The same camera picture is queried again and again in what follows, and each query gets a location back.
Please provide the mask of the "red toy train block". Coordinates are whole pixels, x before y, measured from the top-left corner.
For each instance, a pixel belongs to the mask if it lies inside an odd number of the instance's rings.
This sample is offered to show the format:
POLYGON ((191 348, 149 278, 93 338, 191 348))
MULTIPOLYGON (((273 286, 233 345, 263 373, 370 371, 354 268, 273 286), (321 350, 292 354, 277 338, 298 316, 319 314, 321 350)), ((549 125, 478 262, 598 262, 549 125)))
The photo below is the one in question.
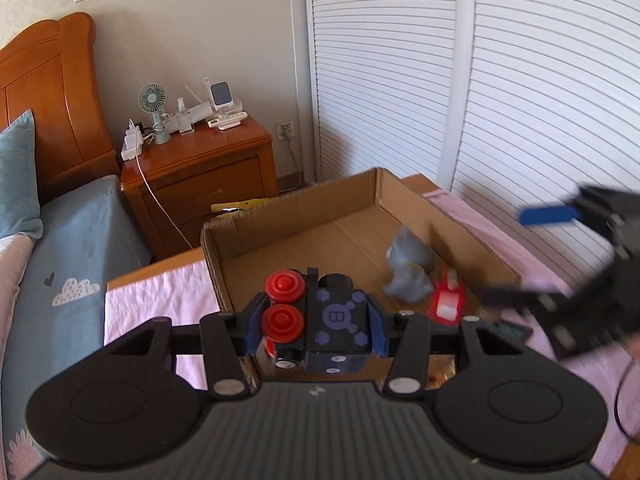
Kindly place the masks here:
POLYGON ((432 322, 456 326, 462 318, 465 287, 456 270, 448 268, 436 282, 432 293, 428 317, 432 322))

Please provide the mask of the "grey cat figurine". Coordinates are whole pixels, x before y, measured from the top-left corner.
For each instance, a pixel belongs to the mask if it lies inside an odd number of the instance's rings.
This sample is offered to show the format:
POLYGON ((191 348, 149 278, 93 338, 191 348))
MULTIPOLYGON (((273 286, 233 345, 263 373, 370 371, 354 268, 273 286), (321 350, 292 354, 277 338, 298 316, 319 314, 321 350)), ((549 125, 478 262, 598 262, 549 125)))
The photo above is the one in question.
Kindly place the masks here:
POLYGON ((435 252, 406 226, 400 228, 387 249, 386 261, 392 272, 392 279, 383 287, 387 297, 417 304, 431 295, 435 252))

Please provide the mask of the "dark blue toy train block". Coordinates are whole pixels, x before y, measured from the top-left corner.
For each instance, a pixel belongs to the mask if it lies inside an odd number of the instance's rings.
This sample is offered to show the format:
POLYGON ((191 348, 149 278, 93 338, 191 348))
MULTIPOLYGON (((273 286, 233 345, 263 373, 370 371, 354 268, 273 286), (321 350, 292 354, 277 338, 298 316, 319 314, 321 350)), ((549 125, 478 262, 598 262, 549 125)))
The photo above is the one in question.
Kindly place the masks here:
POLYGON ((265 281, 270 306, 260 329, 280 370, 330 376, 358 374, 372 351, 370 300, 351 278, 281 270, 265 281))

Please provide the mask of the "yellow capsule bottle silver cap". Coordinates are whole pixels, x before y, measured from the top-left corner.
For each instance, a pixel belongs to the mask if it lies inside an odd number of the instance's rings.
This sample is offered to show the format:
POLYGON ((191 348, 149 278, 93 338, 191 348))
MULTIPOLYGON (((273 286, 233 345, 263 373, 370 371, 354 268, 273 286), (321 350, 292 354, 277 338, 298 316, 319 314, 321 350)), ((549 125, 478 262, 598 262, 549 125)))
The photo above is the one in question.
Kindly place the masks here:
POLYGON ((428 358, 427 390, 439 389, 457 373, 456 358, 452 354, 435 354, 428 358))

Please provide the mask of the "pink cloth cover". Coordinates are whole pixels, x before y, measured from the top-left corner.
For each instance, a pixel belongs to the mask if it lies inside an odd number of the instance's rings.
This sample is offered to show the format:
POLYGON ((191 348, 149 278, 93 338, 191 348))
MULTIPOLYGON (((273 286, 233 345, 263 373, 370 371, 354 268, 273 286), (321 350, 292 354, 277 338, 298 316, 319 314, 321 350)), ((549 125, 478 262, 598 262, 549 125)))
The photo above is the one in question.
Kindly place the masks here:
MULTIPOLYGON (((523 278, 527 288, 569 292, 567 284, 522 245, 501 231, 463 200, 445 191, 426 193, 432 205, 450 214, 488 245, 511 269, 523 278)), ((193 259, 162 274, 116 286, 107 285, 105 335, 108 344, 154 316, 168 316, 177 325, 186 325, 219 310, 212 281, 203 257, 193 259)), ((600 391, 609 408, 618 408, 628 430, 639 428, 639 373, 627 378, 620 400, 614 401, 620 378, 632 354, 619 344, 578 356, 566 363, 576 375, 588 380, 600 391)))

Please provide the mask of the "brown cardboard box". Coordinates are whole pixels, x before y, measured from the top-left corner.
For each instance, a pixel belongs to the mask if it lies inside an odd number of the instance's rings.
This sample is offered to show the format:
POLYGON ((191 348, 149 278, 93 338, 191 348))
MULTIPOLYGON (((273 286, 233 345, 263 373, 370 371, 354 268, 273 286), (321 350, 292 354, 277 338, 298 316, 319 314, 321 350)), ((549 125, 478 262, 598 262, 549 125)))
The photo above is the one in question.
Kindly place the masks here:
MULTIPOLYGON (((483 317, 473 287, 521 283, 521 275, 470 229, 389 172, 373 169, 270 198, 255 208, 208 222, 202 232, 202 249, 219 312, 242 311, 258 292, 265 292, 265 281, 273 272, 291 269, 305 273, 315 268, 321 276, 348 276, 356 289, 374 295, 387 310, 414 311, 428 317, 432 294, 417 304, 405 304, 383 292, 392 279, 386 252, 402 226, 433 248, 435 267, 430 278, 434 286, 446 269, 458 272, 465 287, 458 323, 463 340, 463 326, 480 325, 483 317)), ((263 340, 254 356, 242 359, 247 379, 263 382, 364 380, 374 364, 371 351, 358 374, 280 370, 267 356, 263 340)))

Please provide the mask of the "wooden nightstand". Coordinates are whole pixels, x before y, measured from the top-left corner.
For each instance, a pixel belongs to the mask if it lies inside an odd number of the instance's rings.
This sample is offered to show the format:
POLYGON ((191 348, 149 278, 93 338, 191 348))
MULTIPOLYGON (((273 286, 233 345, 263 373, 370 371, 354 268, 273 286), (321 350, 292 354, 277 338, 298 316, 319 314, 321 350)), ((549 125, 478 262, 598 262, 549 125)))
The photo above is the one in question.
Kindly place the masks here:
POLYGON ((125 162, 120 175, 157 260, 200 246, 213 204, 278 195, 272 136, 253 118, 226 131, 201 124, 125 162))

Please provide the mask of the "blue grey bed sheet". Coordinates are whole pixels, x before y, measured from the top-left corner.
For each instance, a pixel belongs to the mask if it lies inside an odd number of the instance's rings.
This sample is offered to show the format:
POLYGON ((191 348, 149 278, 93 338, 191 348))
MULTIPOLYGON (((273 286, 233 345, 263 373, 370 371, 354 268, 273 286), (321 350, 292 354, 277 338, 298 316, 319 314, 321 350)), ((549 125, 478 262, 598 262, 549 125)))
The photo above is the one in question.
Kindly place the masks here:
POLYGON ((23 479, 41 462, 26 404, 54 375, 102 347, 106 285, 150 263, 118 177, 94 180, 41 208, 1 361, 1 474, 23 479))

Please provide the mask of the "white power strip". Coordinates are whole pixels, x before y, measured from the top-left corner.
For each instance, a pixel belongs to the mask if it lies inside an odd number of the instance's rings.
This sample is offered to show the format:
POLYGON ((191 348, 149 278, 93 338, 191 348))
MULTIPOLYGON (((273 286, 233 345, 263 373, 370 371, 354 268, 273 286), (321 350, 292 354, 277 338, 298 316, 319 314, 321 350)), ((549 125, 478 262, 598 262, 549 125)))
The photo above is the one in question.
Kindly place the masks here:
POLYGON ((120 158, 124 162, 135 159, 142 153, 143 133, 139 126, 132 120, 128 122, 125 131, 124 140, 122 141, 122 149, 120 150, 120 158))

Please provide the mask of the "white remote control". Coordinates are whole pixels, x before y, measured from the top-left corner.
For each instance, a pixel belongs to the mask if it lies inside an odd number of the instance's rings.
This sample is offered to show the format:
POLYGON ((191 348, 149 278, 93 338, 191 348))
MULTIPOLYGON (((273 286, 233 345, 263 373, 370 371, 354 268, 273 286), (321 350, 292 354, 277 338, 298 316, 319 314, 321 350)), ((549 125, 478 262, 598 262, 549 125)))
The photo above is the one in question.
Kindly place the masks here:
POLYGON ((239 112, 231 112, 210 118, 207 121, 209 128, 226 131, 242 124, 242 121, 248 117, 247 112, 240 110, 239 112))

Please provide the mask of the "pink floral quilt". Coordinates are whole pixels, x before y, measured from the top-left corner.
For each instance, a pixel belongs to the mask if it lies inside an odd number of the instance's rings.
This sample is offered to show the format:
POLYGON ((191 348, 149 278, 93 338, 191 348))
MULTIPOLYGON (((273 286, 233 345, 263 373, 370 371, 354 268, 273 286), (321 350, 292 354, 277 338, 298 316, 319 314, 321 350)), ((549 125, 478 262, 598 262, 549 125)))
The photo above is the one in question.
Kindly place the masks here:
POLYGON ((0 254, 0 337, 1 359, 4 359, 6 342, 13 322, 13 315, 22 279, 34 241, 18 233, 2 237, 0 254))

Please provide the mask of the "clear small spray bottle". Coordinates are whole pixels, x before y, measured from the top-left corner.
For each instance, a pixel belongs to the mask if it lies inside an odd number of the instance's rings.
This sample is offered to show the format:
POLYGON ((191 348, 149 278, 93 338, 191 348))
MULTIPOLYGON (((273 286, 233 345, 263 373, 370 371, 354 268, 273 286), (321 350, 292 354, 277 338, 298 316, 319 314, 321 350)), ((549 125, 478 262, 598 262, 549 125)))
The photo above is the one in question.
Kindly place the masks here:
POLYGON ((185 134, 193 131, 189 110, 186 108, 186 104, 184 104, 183 98, 178 99, 178 110, 176 113, 176 117, 177 117, 179 132, 181 134, 185 134))

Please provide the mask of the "white router box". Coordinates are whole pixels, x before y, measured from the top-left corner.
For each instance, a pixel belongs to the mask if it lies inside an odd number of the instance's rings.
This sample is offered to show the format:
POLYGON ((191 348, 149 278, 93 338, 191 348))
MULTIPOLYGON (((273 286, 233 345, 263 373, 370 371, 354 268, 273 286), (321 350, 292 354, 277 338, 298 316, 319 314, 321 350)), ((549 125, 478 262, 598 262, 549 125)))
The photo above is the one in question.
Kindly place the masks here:
MULTIPOLYGON (((190 88, 186 88, 186 90, 188 90, 192 94, 192 96, 194 96, 194 98, 198 101, 198 104, 196 104, 194 107, 186 106, 186 108, 189 110, 189 115, 191 117, 191 122, 194 130, 194 126, 198 122, 202 122, 203 120, 209 120, 209 118, 213 116, 214 110, 213 110, 213 107, 210 105, 209 101, 201 100, 190 88)), ((173 115, 165 114, 163 116, 164 124, 169 134, 174 134, 176 132, 179 132, 176 113, 173 115)))

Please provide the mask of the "blue pillow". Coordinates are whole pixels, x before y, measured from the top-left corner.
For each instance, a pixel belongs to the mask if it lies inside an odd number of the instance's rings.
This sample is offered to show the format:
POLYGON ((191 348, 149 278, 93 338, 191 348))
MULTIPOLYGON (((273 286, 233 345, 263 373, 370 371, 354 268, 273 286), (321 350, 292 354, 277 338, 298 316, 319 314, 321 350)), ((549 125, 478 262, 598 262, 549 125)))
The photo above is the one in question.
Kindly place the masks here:
POLYGON ((26 110, 1 133, 1 237, 43 234, 35 161, 35 121, 26 110))

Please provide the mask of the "white smart display clock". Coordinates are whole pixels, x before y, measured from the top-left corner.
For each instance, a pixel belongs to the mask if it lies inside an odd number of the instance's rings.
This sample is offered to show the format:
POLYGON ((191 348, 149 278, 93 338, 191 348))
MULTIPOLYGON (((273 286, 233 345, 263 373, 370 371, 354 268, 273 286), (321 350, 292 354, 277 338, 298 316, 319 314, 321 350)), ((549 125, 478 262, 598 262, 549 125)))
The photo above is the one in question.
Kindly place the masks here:
POLYGON ((225 113, 234 104, 232 93, 227 81, 215 82, 208 86, 213 109, 217 113, 225 113))

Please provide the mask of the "green mini desk fan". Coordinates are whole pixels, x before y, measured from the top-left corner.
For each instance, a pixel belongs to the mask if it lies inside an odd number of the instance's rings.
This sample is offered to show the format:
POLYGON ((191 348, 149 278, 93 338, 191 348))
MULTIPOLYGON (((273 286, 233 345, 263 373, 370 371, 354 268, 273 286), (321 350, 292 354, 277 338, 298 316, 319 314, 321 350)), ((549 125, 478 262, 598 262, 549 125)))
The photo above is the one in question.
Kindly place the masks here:
POLYGON ((151 115, 154 141, 158 145, 167 143, 170 134, 167 132, 163 114, 167 102, 166 90, 160 84, 146 84, 138 94, 140 108, 151 115))

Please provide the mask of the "wooden bed headboard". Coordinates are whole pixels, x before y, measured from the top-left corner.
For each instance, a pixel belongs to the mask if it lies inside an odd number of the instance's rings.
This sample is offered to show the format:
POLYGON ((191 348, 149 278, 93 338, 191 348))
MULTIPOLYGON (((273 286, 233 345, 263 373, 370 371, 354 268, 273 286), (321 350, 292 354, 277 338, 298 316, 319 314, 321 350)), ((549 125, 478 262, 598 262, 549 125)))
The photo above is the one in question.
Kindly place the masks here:
POLYGON ((93 180, 119 174, 100 102, 84 12, 32 24, 1 49, 1 125, 31 110, 38 197, 43 203, 93 180))

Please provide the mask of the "wall power outlet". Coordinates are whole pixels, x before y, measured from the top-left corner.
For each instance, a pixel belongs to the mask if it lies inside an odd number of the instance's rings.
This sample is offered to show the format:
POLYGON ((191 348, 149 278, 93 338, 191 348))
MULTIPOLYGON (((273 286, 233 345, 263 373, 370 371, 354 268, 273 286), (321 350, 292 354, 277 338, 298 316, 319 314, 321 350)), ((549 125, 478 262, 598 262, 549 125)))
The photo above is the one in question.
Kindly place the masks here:
POLYGON ((276 123, 277 139, 279 141, 291 140, 295 136, 292 120, 286 120, 285 122, 276 123))

